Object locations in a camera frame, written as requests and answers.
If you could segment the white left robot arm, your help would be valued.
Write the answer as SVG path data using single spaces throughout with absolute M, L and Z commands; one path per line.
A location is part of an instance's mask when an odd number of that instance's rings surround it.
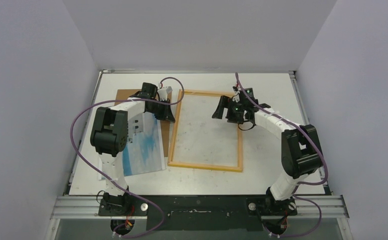
M 145 82 L 127 99 L 96 110 L 90 143 L 98 153 L 106 179 L 104 202 L 118 215 L 127 214 L 131 208 L 122 153 L 134 134 L 144 129 L 141 118 L 144 113 L 153 114 L 159 121 L 175 122 L 170 108 L 171 93 L 170 86 Z

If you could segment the yellow wooden picture frame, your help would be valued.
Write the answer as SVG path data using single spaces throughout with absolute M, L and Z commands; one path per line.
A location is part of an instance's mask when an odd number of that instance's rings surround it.
M 232 93 L 218 92 L 218 91 L 204 91 L 204 90 L 180 90 L 178 93 L 178 99 L 180 102 L 183 100 L 184 95 L 204 95 L 204 96 L 216 96 L 222 94 L 221 96 L 231 97 Z M 192 168 L 192 169 L 202 169 L 202 170 L 213 170 L 213 171 L 231 171 L 231 172 L 241 172 L 243 171 L 243 137 L 241 130 L 238 129 L 238 166 L 237 167 L 228 167 L 223 165 L 209 165 L 209 164 L 194 164 L 194 163 L 185 163 L 185 162 L 173 162 L 174 156 L 174 146 L 177 134 L 177 127 L 179 121 L 180 113 L 180 103 L 177 104 L 175 110 L 176 121 L 173 125 L 173 130 L 170 137 L 170 149 L 168 155 L 168 166 L 170 167 L 180 167 L 180 168 Z

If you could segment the clear glass sheet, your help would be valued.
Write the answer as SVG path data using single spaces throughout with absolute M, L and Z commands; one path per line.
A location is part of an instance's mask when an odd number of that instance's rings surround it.
M 225 118 L 214 119 L 222 94 L 185 94 L 174 146 L 173 162 L 238 166 L 238 128 Z

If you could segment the printed building photo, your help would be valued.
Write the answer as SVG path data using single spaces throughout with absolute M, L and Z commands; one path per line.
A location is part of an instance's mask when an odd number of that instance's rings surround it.
M 161 124 L 152 113 L 139 114 L 129 125 L 134 130 L 122 153 L 124 176 L 163 171 L 165 167 Z

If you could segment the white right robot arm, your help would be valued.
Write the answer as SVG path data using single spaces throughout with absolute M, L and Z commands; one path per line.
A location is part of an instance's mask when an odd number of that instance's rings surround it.
M 253 127 L 262 127 L 280 139 L 283 172 L 267 191 L 271 197 L 264 201 L 268 213 L 278 214 L 297 186 L 323 166 L 317 130 L 310 124 L 289 121 L 270 105 L 259 103 L 252 88 L 234 87 L 234 90 L 235 96 L 220 97 L 212 118 L 225 117 L 227 122 L 238 125 L 252 123 Z

